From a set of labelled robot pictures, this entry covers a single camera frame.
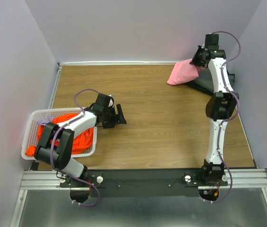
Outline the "pink t shirt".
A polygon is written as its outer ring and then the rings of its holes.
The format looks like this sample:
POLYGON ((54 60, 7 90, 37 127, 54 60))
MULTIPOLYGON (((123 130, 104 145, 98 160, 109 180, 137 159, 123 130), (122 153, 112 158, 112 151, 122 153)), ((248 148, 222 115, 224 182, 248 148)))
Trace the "pink t shirt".
POLYGON ((199 77, 199 72, 205 68, 192 64, 192 59, 177 62, 167 80, 168 85, 179 85, 191 82, 199 77))

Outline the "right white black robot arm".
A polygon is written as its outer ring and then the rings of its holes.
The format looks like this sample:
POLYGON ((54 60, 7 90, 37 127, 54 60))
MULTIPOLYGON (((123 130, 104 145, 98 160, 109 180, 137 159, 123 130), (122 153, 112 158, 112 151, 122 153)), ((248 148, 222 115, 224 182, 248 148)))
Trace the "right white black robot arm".
POLYGON ((234 92, 228 78, 225 50, 219 47, 219 32, 205 36, 204 44, 198 47, 190 63, 197 68, 209 69, 214 88, 205 108, 210 124, 207 155, 193 180, 202 185, 214 185, 225 175, 225 131, 228 122, 237 116, 234 110, 239 102, 239 95, 234 92))

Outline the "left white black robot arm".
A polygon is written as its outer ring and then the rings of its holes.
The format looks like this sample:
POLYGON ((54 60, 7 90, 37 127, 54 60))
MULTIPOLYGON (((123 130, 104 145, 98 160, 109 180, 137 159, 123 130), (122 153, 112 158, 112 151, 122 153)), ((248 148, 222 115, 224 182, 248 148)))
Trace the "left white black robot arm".
POLYGON ((99 93, 94 103, 81 108, 81 112, 70 120, 58 124, 46 123, 34 158, 70 176, 71 182, 81 187, 88 183, 87 167, 71 157, 74 139, 98 124, 108 129, 126 123, 121 105, 114 105, 110 95, 99 93))

